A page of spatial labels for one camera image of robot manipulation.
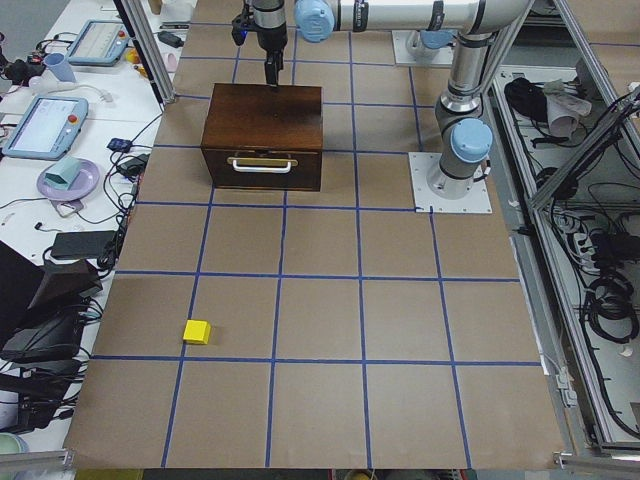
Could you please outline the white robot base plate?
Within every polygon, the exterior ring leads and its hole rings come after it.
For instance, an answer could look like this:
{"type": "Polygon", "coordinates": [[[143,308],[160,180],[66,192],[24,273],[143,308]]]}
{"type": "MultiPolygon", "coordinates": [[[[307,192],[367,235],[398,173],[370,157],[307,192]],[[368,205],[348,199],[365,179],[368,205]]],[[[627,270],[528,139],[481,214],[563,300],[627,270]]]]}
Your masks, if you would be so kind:
{"type": "Polygon", "coordinates": [[[409,152],[415,210],[418,213],[491,214],[492,206],[480,167],[467,180],[454,180],[440,169],[440,153],[409,152]]]}

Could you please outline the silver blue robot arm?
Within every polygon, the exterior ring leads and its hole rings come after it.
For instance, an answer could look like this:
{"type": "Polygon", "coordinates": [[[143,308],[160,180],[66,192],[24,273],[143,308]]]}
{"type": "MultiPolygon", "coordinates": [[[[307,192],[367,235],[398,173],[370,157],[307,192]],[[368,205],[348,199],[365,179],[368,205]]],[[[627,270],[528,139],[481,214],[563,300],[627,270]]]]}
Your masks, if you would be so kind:
{"type": "Polygon", "coordinates": [[[493,136],[473,115],[480,93],[489,40],[509,23],[496,1],[297,1],[295,25],[303,38],[320,43],[332,33],[406,29],[418,33],[457,32],[446,89],[436,103],[443,140],[439,163],[426,177],[441,198],[458,200],[472,188],[474,174],[488,158],[493,136]]]}

